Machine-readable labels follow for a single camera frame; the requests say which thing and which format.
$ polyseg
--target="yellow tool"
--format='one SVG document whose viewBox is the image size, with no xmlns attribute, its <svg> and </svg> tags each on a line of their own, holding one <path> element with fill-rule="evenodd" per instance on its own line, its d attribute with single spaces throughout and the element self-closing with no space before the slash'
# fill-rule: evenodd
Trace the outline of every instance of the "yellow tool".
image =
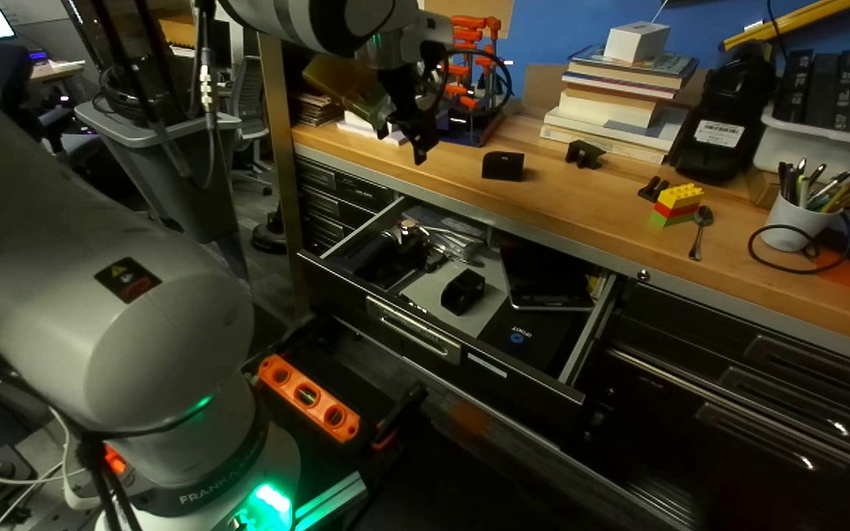
<svg viewBox="0 0 850 531">
<path fill-rule="evenodd" d="M 801 7 L 784 17 L 778 17 L 778 27 L 770 20 L 754 27 L 754 29 L 744 29 L 732 39 L 723 39 L 723 49 L 732 49 L 732 48 L 742 48 L 748 40 L 770 40 L 778 36 L 785 36 L 785 33 L 795 33 L 795 29 L 804 29 L 804 27 L 812 27 L 817 20 L 826 20 L 838 11 L 850 11 L 850 0 L 816 0 L 809 7 Z"/>
</svg>

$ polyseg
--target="blue wall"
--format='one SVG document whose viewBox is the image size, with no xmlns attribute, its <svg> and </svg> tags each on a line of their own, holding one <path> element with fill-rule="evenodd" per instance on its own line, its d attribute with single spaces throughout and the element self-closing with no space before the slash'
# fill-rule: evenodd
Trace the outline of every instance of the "blue wall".
<svg viewBox="0 0 850 531">
<path fill-rule="evenodd" d="M 773 11 L 791 11 L 812 0 L 773 0 Z M 522 89 L 525 66 L 567 61 L 572 49 L 603 48 L 611 27 L 651 20 L 663 0 L 515 0 L 512 39 L 499 54 L 515 60 L 515 85 Z M 769 20 L 769 0 L 670 0 L 658 17 L 670 24 L 667 49 L 691 54 L 705 68 L 722 66 L 717 43 L 750 20 Z M 850 11 L 801 29 L 785 48 L 848 49 Z"/>
</svg>

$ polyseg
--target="workbench top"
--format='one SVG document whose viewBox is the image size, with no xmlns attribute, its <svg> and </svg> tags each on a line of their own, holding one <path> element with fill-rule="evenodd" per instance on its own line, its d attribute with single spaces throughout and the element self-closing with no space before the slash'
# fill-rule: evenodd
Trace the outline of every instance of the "workbench top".
<svg viewBox="0 0 850 531">
<path fill-rule="evenodd" d="M 748 175 L 730 185 L 702 185 L 717 222 L 702 235 L 702 262 L 694 262 L 689 248 L 696 228 L 691 222 L 658 228 L 654 223 L 654 204 L 639 198 L 639 188 L 657 175 L 674 184 L 689 184 L 685 176 L 623 153 L 606 153 L 603 167 L 577 167 L 565 161 L 567 147 L 540 139 L 539 129 L 539 117 L 512 116 L 487 147 L 438 145 L 425 166 L 415 166 L 407 145 L 350 136 L 333 125 L 297 127 L 297 150 L 357 166 L 400 192 L 416 185 L 450 204 L 468 204 L 490 216 L 494 223 L 533 228 L 556 241 L 580 241 L 634 269 L 685 279 L 685 287 L 723 293 L 766 310 L 766 315 L 788 315 L 795 324 L 806 324 L 812 341 L 844 346 L 841 350 L 850 355 L 850 262 L 825 275 L 788 275 L 748 254 L 754 231 L 769 216 L 758 207 L 769 176 Z M 525 153 L 525 179 L 485 179 L 482 157 L 487 150 Z"/>
</svg>

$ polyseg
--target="open drawer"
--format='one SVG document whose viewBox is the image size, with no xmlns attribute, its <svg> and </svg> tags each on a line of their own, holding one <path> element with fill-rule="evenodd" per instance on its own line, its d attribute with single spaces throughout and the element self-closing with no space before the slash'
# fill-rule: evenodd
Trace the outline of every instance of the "open drawer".
<svg viewBox="0 0 850 531">
<path fill-rule="evenodd" d="M 606 315 L 611 275 L 407 198 L 302 262 L 316 310 L 543 436 L 577 418 L 581 393 L 567 377 Z"/>
</svg>

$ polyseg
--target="pen holder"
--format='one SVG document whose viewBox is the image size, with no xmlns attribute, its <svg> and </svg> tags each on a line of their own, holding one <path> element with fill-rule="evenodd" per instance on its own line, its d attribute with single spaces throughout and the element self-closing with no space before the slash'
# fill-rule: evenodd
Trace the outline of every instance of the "pen holder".
<svg viewBox="0 0 850 531">
<path fill-rule="evenodd" d="M 766 222 L 769 231 L 761 232 L 761 241 L 778 251 L 797 254 L 838 216 L 841 212 L 816 212 L 778 194 L 778 204 Z"/>
</svg>

